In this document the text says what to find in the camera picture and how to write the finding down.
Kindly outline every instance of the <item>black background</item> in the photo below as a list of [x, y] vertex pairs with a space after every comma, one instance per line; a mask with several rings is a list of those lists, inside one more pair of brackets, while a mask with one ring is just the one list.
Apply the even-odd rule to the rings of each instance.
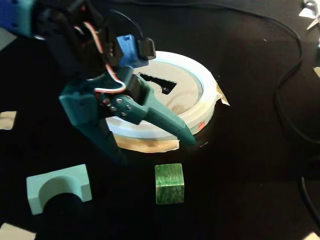
[[[298, 17], [302, 1], [218, 2], [274, 17], [299, 33], [303, 66], [282, 99], [297, 126], [319, 137], [320, 80], [313, 72], [319, 29], [306, 31], [311, 20]], [[109, 6], [93, 3], [101, 13]], [[284, 131], [272, 101], [279, 77], [298, 58], [295, 41], [272, 23], [224, 9], [113, 7], [135, 20], [157, 50], [206, 66], [231, 107], [217, 104], [196, 147], [127, 151], [135, 165], [118, 167], [70, 125], [58, 102], [64, 78], [45, 44], [17, 39], [0, 52], [0, 110], [17, 110], [14, 129], [0, 132], [0, 224], [36, 232], [39, 240], [301, 240], [320, 233], [296, 182], [320, 148]], [[163, 163], [182, 163], [184, 204], [156, 205], [154, 165]], [[26, 177], [78, 164], [87, 166], [93, 200], [62, 194], [32, 216]], [[308, 184], [318, 207], [319, 187]]]

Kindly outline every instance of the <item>green wooden block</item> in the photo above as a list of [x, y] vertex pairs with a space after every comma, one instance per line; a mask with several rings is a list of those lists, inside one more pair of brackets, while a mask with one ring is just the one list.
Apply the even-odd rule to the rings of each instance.
[[156, 165], [155, 194], [156, 204], [180, 204], [185, 199], [185, 182], [182, 165]]

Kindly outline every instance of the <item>arch block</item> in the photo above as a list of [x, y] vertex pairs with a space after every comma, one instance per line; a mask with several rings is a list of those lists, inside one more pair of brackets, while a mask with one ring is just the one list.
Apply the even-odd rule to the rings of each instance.
[[92, 199], [85, 164], [26, 178], [28, 202], [33, 215], [41, 214], [46, 203], [56, 195], [77, 195], [82, 202]]

